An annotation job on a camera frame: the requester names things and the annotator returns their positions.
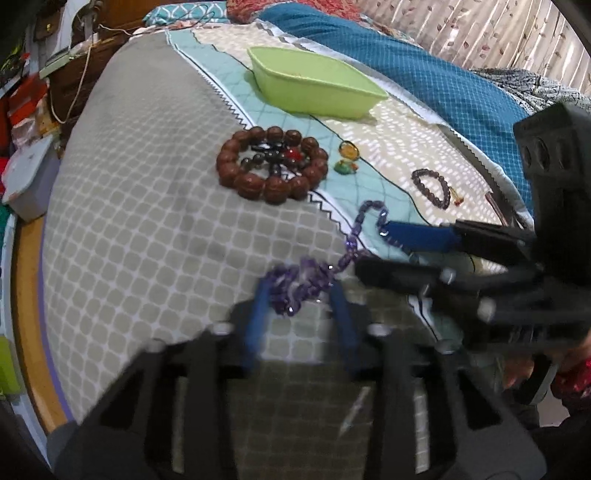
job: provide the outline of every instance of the green plastic tray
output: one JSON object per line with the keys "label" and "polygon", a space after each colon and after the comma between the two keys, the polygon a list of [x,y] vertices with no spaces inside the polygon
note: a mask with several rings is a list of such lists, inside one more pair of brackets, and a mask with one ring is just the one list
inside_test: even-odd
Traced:
{"label": "green plastic tray", "polygon": [[301,50],[251,47],[256,82],[287,112],[357,119],[388,98],[378,85],[343,61]]}

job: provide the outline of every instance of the bed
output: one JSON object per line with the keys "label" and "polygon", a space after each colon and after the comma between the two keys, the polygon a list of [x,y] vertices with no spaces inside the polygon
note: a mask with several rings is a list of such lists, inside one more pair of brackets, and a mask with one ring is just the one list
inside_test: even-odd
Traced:
{"label": "bed", "polygon": [[[258,90],[246,53],[257,45],[344,60],[389,98],[361,121],[286,113]],[[335,262],[364,200],[384,202],[392,220],[501,224],[487,199],[495,191],[510,220],[530,228],[531,193],[511,129],[526,116],[488,80],[306,5],[271,6],[247,25],[199,24],[131,38],[73,130],[47,216],[28,227],[43,231],[33,309],[44,381],[51,379],[48,407],[38,408],[46,429],[84,418],[147,339],[179,342],[224,320],[272,265],[305,255]],[[340,176],[331,168],[302,202],[245,200],[219,185],[215,157],[224,140],[254,125],[314,136],[331,167],[339,144],[352,141],[359,170]],[[413,185],[418,168],[444,175],[464,202],[434,207]],[[369,215],[364,223],[363,246],[406,260],[379,237],[375,221]],[[497,268],[462,255],[426,260],[483,273]],[[449,321],[416,299],[366,291],[350,269],[341,280],[349,300],[367,303],[376,320],[417,341],[457,338]],[[360,478],[371,393],[346,381],[332,346],[325,303],[306,303],[295,317],[269,316],[258,374],[231,391],[241,478]],[[494,359],[475,361],[498,383]],[[351,406],[365,397],[341,431]],[[417,429],[424,466],[424,416]]]}

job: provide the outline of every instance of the hand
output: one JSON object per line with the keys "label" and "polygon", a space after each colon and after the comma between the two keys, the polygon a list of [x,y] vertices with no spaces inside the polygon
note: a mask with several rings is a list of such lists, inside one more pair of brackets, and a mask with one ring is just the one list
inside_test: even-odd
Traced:
{"label": "hand", "polygon": [[503,371],[503,387],[511,388],[519,380],[531,377],[534,371],[534,361],[531,358],[507,358]]}
{"label": "hand", "polygon": [[[591,358],[591,331],[587,338],[578,347],[564,352],[552,352],[547,354],[555,362],[560,362],[560,373],[570,372],[581,362]],[[528,379],[534,371],[534,361],[531,358],[508,358],[505,360],[503,385],[511,388],[519,380]]]}
{"label": "hand", "polygon": [[560,364],[560,373],[570,372],[578,364],[591,358],[591,331],[587,334],[587,338],[576,348],[568,350]]}

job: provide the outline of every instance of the amethyst bead strand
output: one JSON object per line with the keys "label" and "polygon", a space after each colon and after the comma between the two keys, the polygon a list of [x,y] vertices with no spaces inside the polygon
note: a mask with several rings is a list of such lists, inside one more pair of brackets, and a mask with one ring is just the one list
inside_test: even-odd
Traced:
{"label": "amethyst bead strand", "polygon": [[[304,257],[300,265],[275,266],[267,274],[267,279],[272,282],[270,297],[271,306],[278,314],[294,316],[300,311],[302,302],[318,298],[318,295],[328,291],[336,274],[347,269],[351,262],[366,255],[366,250],[358,250],[359,234],[365,220],[365,214],[370,210],[379,210],[376,223],[380,233],[388,221],[388,210],[383,202],[367,200],[362,203],[359,213],[353,223],[351,233],[345,241],[346,253],[338,260],[335,266],[326,262],[318,263],[314,258]],[[304,280],[294,286],[296,279],[303,275]]]}

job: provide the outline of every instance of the wooden headboard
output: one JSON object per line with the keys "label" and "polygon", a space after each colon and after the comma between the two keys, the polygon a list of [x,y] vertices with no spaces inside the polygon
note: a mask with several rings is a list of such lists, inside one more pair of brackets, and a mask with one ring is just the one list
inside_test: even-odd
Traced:
{"label": "wooden headboard", "polygon": [[159,5],[181,4],[174,0],[102,0],[99,23],[109,28],[142,27],[142,19]]}

